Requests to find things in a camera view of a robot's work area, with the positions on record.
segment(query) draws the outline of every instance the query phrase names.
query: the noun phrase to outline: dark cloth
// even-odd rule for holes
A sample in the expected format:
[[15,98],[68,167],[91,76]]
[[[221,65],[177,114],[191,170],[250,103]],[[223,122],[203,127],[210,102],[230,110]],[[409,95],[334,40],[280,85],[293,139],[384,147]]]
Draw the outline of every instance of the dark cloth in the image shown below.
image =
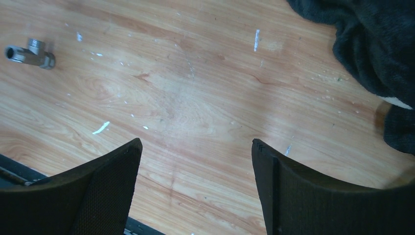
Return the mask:
[[303,18],[337,29],[333,53],[369,92],[396,97],[384,140],[415,155],[415,0],[287,0]]

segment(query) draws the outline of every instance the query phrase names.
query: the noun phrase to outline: textured black surface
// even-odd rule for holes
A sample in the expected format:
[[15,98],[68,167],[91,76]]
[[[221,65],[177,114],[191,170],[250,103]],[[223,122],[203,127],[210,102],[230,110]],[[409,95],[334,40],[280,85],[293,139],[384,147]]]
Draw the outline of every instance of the textured black surface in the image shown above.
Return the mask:
[[350,184],[261,140],[253,141],[252,161],[269,235],[415,234],[415,184],[385,190]]
[[[122,177],[125,178],[129,178],[129,176],[132,178],[134,177],[134,182],[135,182],[135,176],[137,175],[137,171],[135,171],[135,176],[133,175],[128,175],[128,170],[133,170],[131,169],[131,167],[135,167],[137,166],[137,156],[138,154],[141,155],[141,143],[139,142],[138,139],[136,139],[135,141],[132,141],[124,146],[122,146],[121,148],[114,150],[113,152],[111,152],[109,155],[106,155],[107,157],[111,158],[111,154],[122,154],[122,153],[126,153],[127,155],[129,155],[130,159],[127,159],[127,162],[129,163],[127,166],[127,168],[124,169],[120,169],[122,168],[122,163],[118,162],[115,163],[115,171],[114,172],[108,172],[108,169],[111,168],[110,164],[111,161],[107,162],[107,163],[98,163],[98,165],[100,165],[97,169],[98,169],[98,173],[97,174],[90,174],[90,179],[91,179],[91,185],[95,185],[95,183],[98,183],[100,185],[102,185],[106,190],[106,189],[110,189],[111,188],[111,183],[116,183],[119,184],[119,181],[122,181]],[[67,188],[67,187],[71,187],[70,183],[69,185],[65,183],[64,180],[62,180],[62,178],[60,178],[60,180],[58,180],[58,182],[54,182],[53,178],[55,178],[55,176],[47,179],[47,177],[27,166],[24,166],[12,159],[7,158],[6,156],[0,155],[0,167],[3,168],[4,170],[8,171],[8,172],[12,172],[13,174],[16,174],[17,176],[19,176],[21,179],[25,179],[28,182],[35,182],[38,181],[39,179],[45,179],[45,181],[40,181],[38,183],[35,183],[33,185],[31,185],[30,187],[20,187],[18,185],[21,185],[21,182],[16,182],[13,179],[8,178],[7,176],[5,177],[1,177],[2,175],[0,174],[0,202],[2,203],[2,213],[0,215],[0,234],[14,234],[14,235],[19,235],[19,234],[27,234],[28,231],[30,231],[31,233],[33,232],[38,232],[40,230],[37,229],[43,229],[41,230],[41,233],[38,234],[48,234],[48,235],[54,235],[54,234],[59,234],[59,235],[64,235],[64,234],[68,234],[65,233],[65,230],[68,230],[68,226],[65,225],[65,221],[68,218],[72,218],[71,220],[69,220],[70,222],[73,222],[75,218],[75,214],[77,213],[77,208],[74,205],[74,198],[81,198],[79,197],[79,193],[85,193],[85,192],[98,192],[98,193],[104,193],[105,191],[100,191],[100,189],[97,189],[95,186],[92,187],[87,187],[88,186],[88,182],[84,182],[83,184],[78,184],[75,185],[75,187],[72,187],[70,190],[70,193],[61,193],[60,196],[58,198],[54,198],[52,195],[48,195],[47,193],[42,193],[42,190],[33,190],[32,192],[28,192],[28,193],[22,193],[22,191],[24,191],[24,189],[35,189],[41,186],[45,186],[47,187],[48,183],[55,183],[55,188],[58,188],[58,184],[65,184],[62,188]],[[81,171],[78,171],[78,173],[80,175],[88,175],[88,167],[85,168],[84,165],[81,165]],[[102,174],[108,173],[108,175],[105,175],[103,177],[105,177],[104,180],[100,180]],[[77,174],[70,174],[70,175],[66,175],[66,176],[70,176],[70,177],[76,177]],[[104,198],[99,198],[99,197],[94,197],[94,196],[86,196],[85,199],[82,200],[76,200],[78,205],[81,204],[87,204],[89,200],[97,200],[95,203],[95,205],[98,204],[98,202],[102,202],[102,203],[107,203],[107,205],[110,205],[109,207],[113,208],[113,211],[111,211],[111,213],[114,212],[120,212],[123,213],[125,212],[124,215],[128,215],[128,210],[129,210],[129,206],[128,209],[126,209],[126,207],[123,207],[120,201],[120,199],[122,199],[126,194],[131,193],[131,191],[134,191],[134,187],[128,188],[127,185],[129,183],[134,185],[134,182],[132,182],[132,180],[130,181],[124,181],[121,184],[121,188],[127,188],[126,190],[123,191],[123,189],[119,190],[118,192],[114,192],[112,191],[111,193],[109,193],[110,196],[104,197]],[[10,200],[10,198],[7,198],[7,193],[12,193],[10,192],[10,184],[13,184],[15,187],[13,188],[13,190],[15,190],[15,196],[13,198],[13,200]],[[131,203],[131,200],[129,199],[129,197],[127,197],[128,200],[124,200],[124,202],[126,202],[127,204]],[[111,203],[113,203],[113,201],[117,201],[116,203],[119,204],[120,209],[119,208],[115,208],[114,206],[111,206]],[[52,210],[52,214],[50,215],[49,212],[51,210],[52,207],[56,206],[56,210],[53,211]],[[92,221],[98,222],[98,220],[94,220],[94,215],[92,214],[94,211],[96,211],[95,209],[91,209],[91,206],[87,206],[88,209],[83,209],[83,212],[80,213],[77,218],[86,218],[88,221],[92,218]],[[110,211],[111,209],[106,209],[105,207],[99,208],[97,210],[97,212],[103,212],[103,211]],[[125,235],[158,235],[158,234],[162,234],[148,226],[143,225],[142,223],[127,217],[126,216],[121,216],[120,220],[118,222],[115,222],[116,224],[119,225],[119,223],[121,224],[125,224],[125,229],[124,228],[119,228],[119,226],[116,226],[118,228],[119,231],[121,231],[120,234],[125,233]],[[78,220],[77,226],[80,229],[81,226],[94,226],[96,224],[91,223],[91,224],[83,224],[82,221],[80,222]],[[103,232],[103,229],[101,228],[95,228],[89,231],[83,230],[86,232],[85,235],[89,235],[89,234],[110,234],[111,231],[107,230],[105,232]]]
[[366,90],[413,108],[389,110],[384,139],[415,155],[415,1],[287,1],[303,18],[336,26],[333,53]]

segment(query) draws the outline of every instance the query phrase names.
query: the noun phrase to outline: pipe opening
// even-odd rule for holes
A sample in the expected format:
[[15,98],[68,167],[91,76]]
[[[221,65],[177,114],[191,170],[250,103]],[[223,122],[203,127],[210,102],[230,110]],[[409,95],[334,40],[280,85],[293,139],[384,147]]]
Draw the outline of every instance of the pipe opening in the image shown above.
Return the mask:
[[6,51],[6,57],[8,59],[11,59],[11,58],[13,58],[13,56],[14,56],[14,49],[9,47]]

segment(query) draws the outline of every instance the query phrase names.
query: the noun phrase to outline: silver metal object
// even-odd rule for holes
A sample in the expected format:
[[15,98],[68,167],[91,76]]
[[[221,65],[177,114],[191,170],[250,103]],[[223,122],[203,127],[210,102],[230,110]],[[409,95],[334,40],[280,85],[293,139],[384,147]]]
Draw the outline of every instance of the silver metal object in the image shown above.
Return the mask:
[[27,49],[9,45],[4,50],[9,61],[35,65],[42,69],[51,70],[55,67],[55,56],[45,51],[45,43],[29,38]]

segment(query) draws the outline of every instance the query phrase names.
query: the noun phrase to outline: wood grain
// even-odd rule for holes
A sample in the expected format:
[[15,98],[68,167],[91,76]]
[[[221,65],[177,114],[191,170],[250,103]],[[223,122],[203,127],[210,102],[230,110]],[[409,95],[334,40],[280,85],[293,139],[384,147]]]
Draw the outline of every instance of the wood grain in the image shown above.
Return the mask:
[[0,19],[1,48],[34,37],[57,59],[2,57],[0,152],[54,175],[139,137],[130,216],[163,233],[266,233],[254,138],[358,185],[415,178],[382,140],[389,106],[335,60],[335,29],[284,0],[3,0]]

